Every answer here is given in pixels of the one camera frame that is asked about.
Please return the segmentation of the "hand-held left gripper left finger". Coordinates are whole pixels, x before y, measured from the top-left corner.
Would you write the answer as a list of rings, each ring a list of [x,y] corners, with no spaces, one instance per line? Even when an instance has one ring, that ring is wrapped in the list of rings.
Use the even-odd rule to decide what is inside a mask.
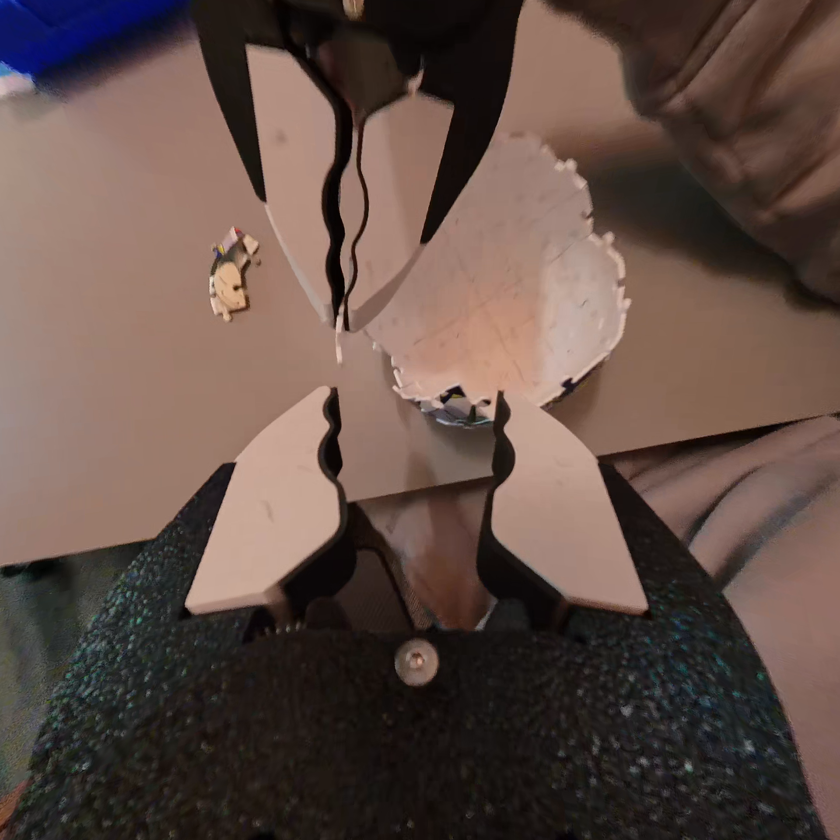
[[[340,399],[316,388],[236,458],[184,607],[303,617],[350,581],[356,550],[340,484]]]

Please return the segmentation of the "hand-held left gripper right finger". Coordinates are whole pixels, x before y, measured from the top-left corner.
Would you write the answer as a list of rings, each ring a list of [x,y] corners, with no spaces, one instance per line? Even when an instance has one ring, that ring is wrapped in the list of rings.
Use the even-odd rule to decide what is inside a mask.
[[[526,627],[572,608],[647,617],[648,599],[597,458],[520,393],[499,392],[476,570]]]

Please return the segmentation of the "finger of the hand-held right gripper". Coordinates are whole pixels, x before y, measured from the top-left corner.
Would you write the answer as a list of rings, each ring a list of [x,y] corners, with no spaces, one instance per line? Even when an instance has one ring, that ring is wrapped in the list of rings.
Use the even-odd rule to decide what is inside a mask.
[[[346,326],[383,310],[423,248],[421,238],[453,108],[417,91],[353,129],[343,174]]]
[[[327,274],[331,236],[322,197],[335,161],[331,104],[296,58],[246,47],[266,214],[295,277],[322,322],[333,323]]]

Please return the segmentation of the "half-built puzzle ball shell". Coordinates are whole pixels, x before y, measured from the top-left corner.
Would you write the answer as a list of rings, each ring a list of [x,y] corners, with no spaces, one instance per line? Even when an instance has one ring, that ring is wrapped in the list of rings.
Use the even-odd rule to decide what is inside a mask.
[[[502,135],[365,331],[405,402],[487,425],[499,392],[547,409],[602,366],[625,333],[625,277],[576,162]]]

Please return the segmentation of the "person's right forearm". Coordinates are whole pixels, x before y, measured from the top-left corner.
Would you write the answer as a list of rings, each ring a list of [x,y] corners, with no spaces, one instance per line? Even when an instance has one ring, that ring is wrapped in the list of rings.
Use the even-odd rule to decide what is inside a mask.
[[[548,2],[620,50],[627,96],[814,296],[839,300],[839,2]]]

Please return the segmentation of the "joined printed puzzle pieces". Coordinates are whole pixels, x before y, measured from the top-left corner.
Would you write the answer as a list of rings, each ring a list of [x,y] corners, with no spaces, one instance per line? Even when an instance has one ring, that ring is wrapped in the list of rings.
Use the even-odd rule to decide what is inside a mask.
[[[213,314],[231,322],[236,313],[249,308],[246,273],[259,266],[259,242],[250,234],[232,226],[218,244],[212,246],[213,261],[209,270],[208,296]]]

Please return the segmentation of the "person's grey clothing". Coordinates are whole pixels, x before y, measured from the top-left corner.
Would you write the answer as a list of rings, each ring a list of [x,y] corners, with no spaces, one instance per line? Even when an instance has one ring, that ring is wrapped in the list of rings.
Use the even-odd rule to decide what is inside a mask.
[[[608,459],[719,584],[839,837],[838,415]]]

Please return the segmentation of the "blue plastic bin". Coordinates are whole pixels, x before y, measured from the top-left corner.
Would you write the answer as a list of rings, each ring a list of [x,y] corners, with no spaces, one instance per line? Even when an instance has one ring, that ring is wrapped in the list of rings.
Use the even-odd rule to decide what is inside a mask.
[[[189,5],[187,1],[2,1],[1,61],[17,73],[37,76]]]

